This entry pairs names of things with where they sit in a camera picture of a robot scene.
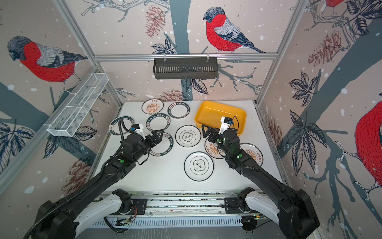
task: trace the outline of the white table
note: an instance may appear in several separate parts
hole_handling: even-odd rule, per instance
[[[247,112],[247,121],[244,133],[240,136],[240,143],[251,143],[256,145],[263,154],[262,168],[273,175],[277,180],[281,181],[280,173],[269,148],[264,131],[260,124],[259,117],[252,101],[217,101],[222,104],[241,108]],[[190,113],[182,119],[171,118],[170,126],[165,130],[174,139],[172,150],[164,155],[155,157],[150,155],[148,160],[141,166],[136,167],[119,182],[110,186],[106,191],[114,191],[123,189],[128,192],[147,192],[147,193],[188,193],[188,192],[226,192],[240,191],[246,187],[258,189],[252,181],[238,174],[235,170],[228,168],[224,159],[212,158],[214,163],[214,171],[212,175],[205,181],[197,182],[190,179],[184,171],[184,162],[186,157],[193,152],[205,152],[204,142],[206,139],[201,138],[200,142],[193,147],[185,148],[180,146],[175,139],[176,131],[184,125],[194,125],[195,114],[202,101],[186,102],[190,106]],[[124,103],[120,116],[131,116],[135,123],[146,125],[146,120],[150,115],[145,114],[141,110],[143,102],[126,102]],[[167,108],[172,102],[164,102],[161,113],[167,114]],[[144,129],[145,135],[149,134],[149,130]],[[95,175],[100,172],[102,164],[110,158],[111,155],[120,146],[121,138],[119,135],[111,135],[100,162],[95,171]]]

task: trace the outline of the plate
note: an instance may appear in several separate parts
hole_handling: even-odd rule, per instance
[[[134,124],[134,119],[130,116],[120,116],[118,118],[116,118],[115,120],[113,120],[110,125],[109,125],[109,132],[110,134],[112,135],[121,135],[121,133],[119,132],[119,127],[118,127],[118,121],[119,120],[123,120],[123,122],[125,123],[125,126],[126,128],[131,128],[131,126]],[[125,131],[122,127],[122,133],[123,134],[126,134],[127,131]]]
[[[170,145],[168,146],[168,149],[162,153],[156,153],[154,152],[153,150],[150,150],[149,151],[149,154],[152,155],[152,156],[163,156],[165,154],[168,154],[170,152],[170,150],[172,149],[172,147],[174,146],[174,139],[171,137],[171,135],[169,135],[168,133],[163,133],[163,137],[166,137],[168,138],[168,140],[170,141]]]
[[[208,141],[208,138],[206,139],[206,141],[204,142],[204,149],[206,150],[207,154],[213,158],[217,158],[217,159],[222,159],[224,157],[221,157],[221,155],[225,155],[225,153],[223,152],[223,150],[217,149],[217,145],[215,143],[211,143],[210,141]]]
[[[174,116],[172,114],[172,109],[175,107],[175,106],[184,106],[186,108],[186,113],[183,115],[183,116]],[[188,104],[184,103],[184,102],[175,102],[175,103],[172,103],[168,109],[167,109],[167,113],[169,116],[175,118],[175,119],[181,119],[181,118],[184,118],[186,117],[189,113],[190,113],[190,107]]]
[[[240,147],[249,154],[256,163],[261,166],[263,163],[263,155],[258,147],[250,143],[241,143]]]
[[[142,104],[142,111],[145,114],[156,114],[163,109],[163,101],[160,99],[149,99]]]
[[[214,171],[214,163],[210,156],[203,152],[190,154],[185,160],[185,173],[194,181],[208,179]]]
[[[152,116],[150,116],[148,119],[147,119],[147,121],[146,121],[146,128],[148,129],[148,130],[150,130],[150,131],[154,131],[152,128],[151,128],[151,126],[150,126],[150,123],[151,123],[151,121],[153,120],[153,119],[155,119],[156,117],[163,117],[163,118],[165,118],[165,120],[166,120],[166,126],[164,127],[164,128],[161,128],[161,129],[163,129],[163,130],[165,130],[165,129],[167,129],[168,127],[169,127],[169,125],[170,125],[170,117],[168,116],[168,115],[166,115],[166,114],[163,114],[163,113],[157,113],[157,114],[154,114],[154,115],[152,115]]]
[[[199,129],[192,125],[180,127],[175,134],[176,142],[183,147],[197,145],[201,137]]]

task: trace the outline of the bird head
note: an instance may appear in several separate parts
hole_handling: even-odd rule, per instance
[[[16,36],[8,42],[8,51],[12,60],[26,60],[24,54],[24,46],[30,43],[31,40],[24,36]]]
[[[203,20],[207,20],[208,23],[211,23],[212,20],[219,14],[225,14],[224,10],[221,7],[209,8],[204,14]]]

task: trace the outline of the yellow tray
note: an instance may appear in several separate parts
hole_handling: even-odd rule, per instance
[[[195,115],[196,126],[202,128],[202,125],[208,125],[214,128],[220,128],[220,119],[224,117],[233,118],[236,116],[239,121],[238,136],[244,132],[245,122],[247,120],[247,113],[239,108],[220,104],[212,101],[203,101]],[[237,128],[236,119],[233,120],[235,128]]]

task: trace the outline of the black basket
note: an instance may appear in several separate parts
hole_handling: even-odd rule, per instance
[[[215,79],[217,58],[155,58],[153,72],[156,79]]]

